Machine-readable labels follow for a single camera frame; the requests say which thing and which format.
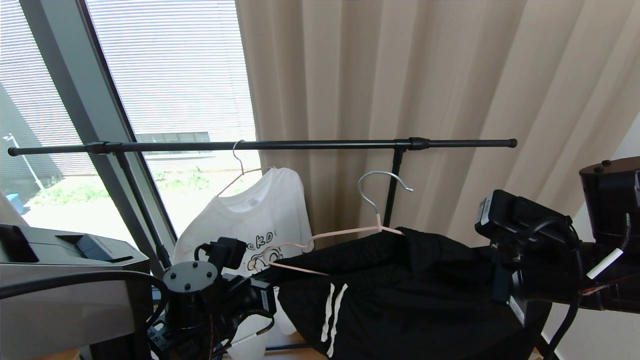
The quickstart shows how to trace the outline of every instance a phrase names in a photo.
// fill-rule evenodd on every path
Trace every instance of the street lamp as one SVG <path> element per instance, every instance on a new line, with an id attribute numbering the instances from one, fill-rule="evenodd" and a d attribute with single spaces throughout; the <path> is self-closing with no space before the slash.
<path id="1" fill-rule="evenodd" d="M 18 146 L 18 142 L 15 141 L 15 138 L 13 137 L 13 135 L 11 133 L 9 133 L 9 135 L 3 136 L 2 138 L 4 140 L 6 140 L 6 141 L 13 141 L 13 146 L 20 147 L 20 146 Z M 31 164 L 29 164 L 29 160 L 27 160 L 27 157 L 22 155 L 21 158 L 24 160 L 24 163 L 27 164 L 27 167 L 29 168 L 29 171 L 31 172 L 31 175 L 33 175 L 33 179 L 35 179 L 36 184 L 38 184 L 38 187 L 40 188 L 40 190 L 43 193 L 45 193 L 45 195 L 46 195 L 47 194 L 47 190 L 45 190 L 44 185 L 42 184 L 40 179 L 38 179 L 38 177 L 36 176 L 36 173 L 35 173 L 35 171 L 33 171 L 33 168 L 31 167 Z"/>

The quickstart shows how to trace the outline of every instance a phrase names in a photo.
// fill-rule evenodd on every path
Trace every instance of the blue bin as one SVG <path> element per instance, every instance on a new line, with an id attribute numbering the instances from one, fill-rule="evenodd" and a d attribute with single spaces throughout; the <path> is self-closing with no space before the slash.
<path id="1" fill-rule="evenodd" d="M 24 205 L 22 205 L 22 201 L 20 201 L 20 195 L 17 193 L 11 193 L 6 196 L 6 198 L 11 202 L 11 205 L 18 211 L 18 214 L 24 215 Z"/>

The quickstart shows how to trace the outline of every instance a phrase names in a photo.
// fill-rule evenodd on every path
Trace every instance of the pink hanger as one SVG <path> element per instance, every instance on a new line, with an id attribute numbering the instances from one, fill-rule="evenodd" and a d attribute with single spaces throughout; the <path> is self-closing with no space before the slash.
<path id="1" fill-rule="evenodd" d="M 261 167 L 261 168 L 255 168 L 255 169 L 253 169 L 253 170 L 249 170 L 249 171 L 244 171 L 244 165 L 242 164 L 242 160 L 240 160 L 240 158 L 238 158 L 238 157 L 236 156 L 236 145 L 237 145 L 239 142 L 243 142 L 243 141 L 244 141 L 244 140 L 238 140 L 238 141 L 236 141 L 236 143 L 234 144 L 234 146 L 233 146 L 233 148 L 232 148 L 232 153 L 233 153 L 233 155 L 234 155 L 234 158 L 236 158 L 238 161 L 240 161 L 240 170 L 241 170 L 241 173 L 240 173 L 240 175 L 238 175 L 238 177 L 237 177 L 237 178 L 233 179 L 233 181 L 231 181 L 231 183 L 229 183 L 229 185 L 226 185 L 226 186 L 225 186 L 225 188 L 224 188 L 224 189 L 222 189 L 222 191 L 220 191 L 220 192 L 216 195 L 217 197 L 219 197 L 220 195 L 222 195 L 222 193 L 223 193 L 223 192 L 225 192 L 225 190 L 226 190 L 226 189 L 228 189 L 231 185 L 233 185 L 233 184 L 234 184 L 234 182 L 236 182 L 238 179 L 240 179 L 240 178 L 241 178 L 243 175 L 245 175 L 245 174 L 248 174 L 248 173 L 250 173 L 250 172 L 254 172 L 254 171 L 258 171 L 258 170 L 267 170 L 267 169 L 269 169 L 269 168 L 276 168 L 276 167 Z"/>
<path id="2" fill-rule="evenodd" d="M 389 175 L 393 178 L 395 178 L 396 180 L 398 180 L 398 182 L 400 183 L 400 185 L 402 185 L 402 187 L 408 191 L 408 192 L 412 192 L 413 189 L 408 187 L 404 181 L 398 176 L 395 175 L 391 172 L 388 171 L 379 171 L 379 170 L 374 170 L 374 171 L 370 171 L 366 174 L 364 174 L 360 180 L 358 180 L 358 192 L 360 193 L 360 196 L 369 204 L 371 204 L 371 206 L 373 206 L 373 209 L 376 211 L 376 225 L 375 226 L 368 226 L 368 227 L 358 227 L 356 229 L 347 229 L 347 230 L 341 230 L 341 231 L 332 231 L 330 233 L 323 233 L 323 234 L 318 234 L 318 235 L 314 235 L 311 237 L 311 239 L 309 240 L 309 242 L 306 245 L 300 245 L 297 243 L 282 243 L 279 245 L 274 245 L 274 246 L 270 246 L 267 247 L 267 249 L 265 249 L 264 253 L 262 254 L 262 260 L 269 265 L 272 266 L 278 266 L 280 268 L 286 268 L 286 269 L 290 269 L 290 270 L 297 270 L 297 271 L 301 271 L 301 272 L 306 272 L 306 273 L 310 273 L 310 274 L 317 274 L 317 275 L 329 275 L 329 274 L 325 274 L 323 272 L 317 272 L 317 271 L 313 271 L 313 270 L 309 270 L 309 269 L 304 269 L 304 268 L 297 268 L 295 266 L 289 266 L 289 265 L 283 265 L 283 264 L 278 264 L 278 263 L 274 263 L 268 259 L 265 258 L 265 255 L 273 249 L 277 249 L 283 246 L 287 246 L 287 245 L 292 245 L 295 247 L 299 247 L 299 248 L 307 248 L 309 246 L 311 246 L 314 241 L 316 239 L 320 239 L 320 238 L 327 238 L 329 236 L 336 236 L 336 235 L 343 235 L 343 234 L 353 234 L 353 233 L 359 233 L 360 231 L 371 231 L 371 230 L 377 230 L 378 232 L 385 230 L 388 231 L 390 233 L 394 233 L 394 234 L 400 234 L 400 235 L 404 235 L 401 231 L 398 231 L 396 229 L 391 229 L 390 227 L 386 227 L 386 226 L 382 226 L 382 223 L 380 222 L 380 212 L 378 211 L 378 207 L 376 206 L 376 204 L 371 201 L 371 199 L 369 199 L 368 197 L 366 197 L 364 195 L 364 193 L 362 192 L 362 181 L 365 179 L 365 177 L 372 175 L 372 174 L 386 174 Z"/>

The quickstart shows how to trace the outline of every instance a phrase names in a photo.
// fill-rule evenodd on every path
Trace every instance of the metal hanger hook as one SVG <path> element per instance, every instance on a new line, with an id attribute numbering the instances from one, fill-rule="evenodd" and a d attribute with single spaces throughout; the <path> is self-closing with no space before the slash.
<path id="1" fill-rule="evenodd" d="M 360 196 L 362 196 L 362 198 L 363 198 L 366 202 L 368 202 L 369 204 L 371 204 L 371 206 L 373 206 L 373 209 L 374 209 L 374 210 L 376 210 L 376 214 L 380 214 L 380 212 L 378 211 L 378 207 L 375 205 L 375 203 L 373 203 L 373 201 L 371 201 L 368 197 L 366 197 L 366 196 L 364 195 L 364 193 L 362 192 L 362 181 L 364 180 L 364 178 L 365 178 L 365 177 L 367 177 L 367 176 L 369 176 L 369 175 L 372 175 L 372 174 L 385 174 L 385 175 L 389 175 L 390 177 L 393 177 L 394 179 L 398 180 L 398 183 L 400 183 L 400 185 L 402 185 L 402 187 L 403 187 L 406 191 L 408 191 L 408 192 L 412 192 L 412 191 L 413 191 L 413 189 L 412 189 L 412 188 L 410 188 L 409 186 L 407 186 L 407 185 L 404 183 L 404 181 L 403 181 L 403 180 L 402 180 L 398 175 L 395 175 L 395 174 L 394 174 L 394 173 L 392 173 L 392 172 L 388 172 L 388 171 L 380 171 L 380 170 L 373 170 L 373 171 L 370 171 L 370 172 L 368 172 L 368 173 L 364 174 L 364 175 L 360 178 L 360 180 L 358 180 L 358 192 L 360 193 Z"/>
<path id="2" fill-rule="evenodd" d="M 238 156 L 236 155 L 236 145 L 239 142 L 243 142 L 244 140 L 238 140 L 236 141 L 236 143 L 234 144 L 233 148 L 231 149 L 231 152 L 233 152 L 234 154 L 234 158 L 236 158 L 238 161 L 240 161 L 240 170 L 242 170 L 242 174 L 244 174 L 244 165 L 242 164 L 242 160 L 240 160 L 240 158 L 238 158 Z"/>

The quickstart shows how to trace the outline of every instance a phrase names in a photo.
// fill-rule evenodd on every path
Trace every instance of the window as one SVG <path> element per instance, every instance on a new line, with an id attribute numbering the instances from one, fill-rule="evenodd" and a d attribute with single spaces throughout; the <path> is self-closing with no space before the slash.
<path id="1" fill-rule="evenodd" d="M 86 3 L 139 142 L 255 140 L 235 1 Z M 245 168 L 260 167 L 257 151 L 237 155 Z M 240 168 L 230 151 L 144 157 L 178 235 Z M 225 195 L 258 178 L 252 173 Z"/>
<path id="2" fill-rule="evenodd" d="M 2 191 L 31 226 L 92 233 L 136 246 L 86 154 L 7 155 L 11 146 L 81 142 L 18 0 L 1 0 L 0 19 Z"/>
<path id="3" fill-rule="evenodd" d="M 138 142 L 210 142 L 209 133 L 201 131 L 197 133 L 158 133 L 138 134 Z M 146 155 L 178 155 L 178 154 L 211 154 L 212 151 L 149 151 Z"/>

